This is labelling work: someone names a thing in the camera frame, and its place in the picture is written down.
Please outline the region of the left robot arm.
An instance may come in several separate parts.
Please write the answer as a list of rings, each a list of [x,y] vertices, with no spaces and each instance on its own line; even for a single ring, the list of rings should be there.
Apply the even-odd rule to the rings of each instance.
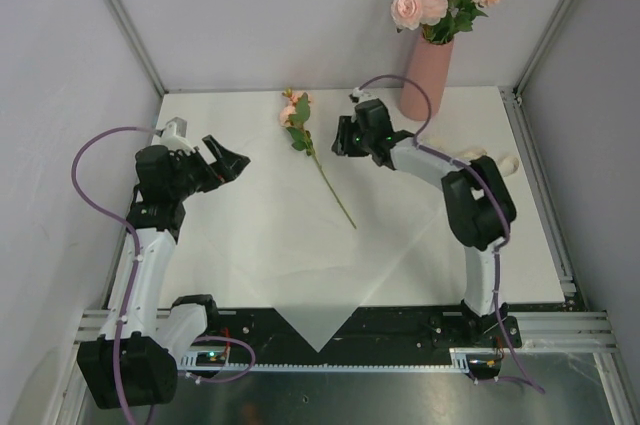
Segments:
[[[140,199],[121,220],[127,236],[111,310],[97,338],[81,343],[77,355],[101,409],[129,412],[170,402],[179,360],[195,341],[207,345],[220,335],[221,321],[210,295],[180,297],[168,318],[157,320],[165,273],[186,216],[185,200],[234,181],[250,163],[210,135],[202,142],[214,162],[207,162],[180,136],[164,136],[135,155]]]

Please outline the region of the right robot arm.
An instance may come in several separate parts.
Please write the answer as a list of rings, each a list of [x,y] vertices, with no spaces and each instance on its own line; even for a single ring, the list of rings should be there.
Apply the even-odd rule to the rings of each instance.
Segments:
[[[466,290],[463,338],[484,346],[506,315],[500,300],[501,250],[509,243],[517,212],[496,162],[481,156],[470,162],[422,145],[416,135],[395,131],[384,103],[350,96],[351,116],[341,116],[332,151],[338,156],[371,157],[380,167],[415,176],[441,191],[449,228],[464,247]]]

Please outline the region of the pink flower bouquet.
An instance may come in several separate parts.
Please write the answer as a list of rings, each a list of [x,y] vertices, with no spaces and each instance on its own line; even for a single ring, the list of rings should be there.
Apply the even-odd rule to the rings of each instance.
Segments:
[[[285,99],[285,105],[279,113],[279,124],[291,138],[291,147],[305,156],[312,159],[325,185],[336,201],[342,213],[345,215],[351,227],[356,230],[357,225],[342,200],[336,193],[333,185],[329,181],[323,166],[318,158],[312,134],[307,127],[311,118],[311,99],[308,92],[296,92],[292,88],[286,88],[281,96]]]

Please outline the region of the white wrapping paper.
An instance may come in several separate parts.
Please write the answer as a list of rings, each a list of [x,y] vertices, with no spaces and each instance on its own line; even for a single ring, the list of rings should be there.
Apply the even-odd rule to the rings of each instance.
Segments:
[[[362,305],[418,305],[421,242],[441,217],[439,191],[368,159],[293,150],[282,135],[232,144],[241,177],[186,203],[160,303],[209,294],[223,308],[272,308],[321,349]]]

